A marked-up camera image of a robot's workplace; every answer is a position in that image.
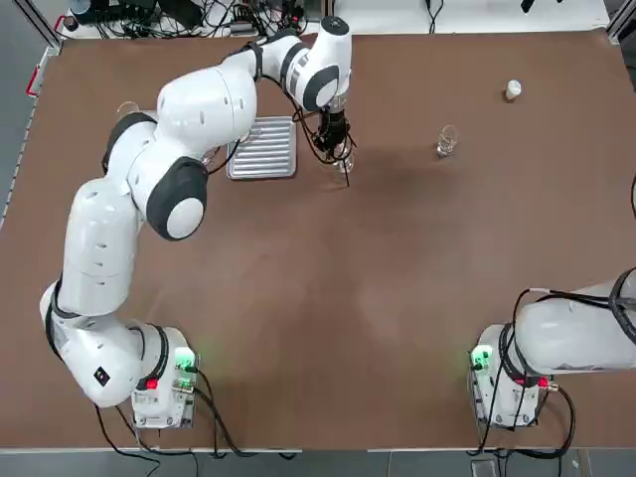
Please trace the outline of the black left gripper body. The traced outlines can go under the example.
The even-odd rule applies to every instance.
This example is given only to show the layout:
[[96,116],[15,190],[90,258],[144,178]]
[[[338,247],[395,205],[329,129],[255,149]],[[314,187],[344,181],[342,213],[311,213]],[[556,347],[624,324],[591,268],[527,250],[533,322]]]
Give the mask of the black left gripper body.
[[321,137],[346,137],[350,129],[345,109],[323,107],[320,110],[319,135]]

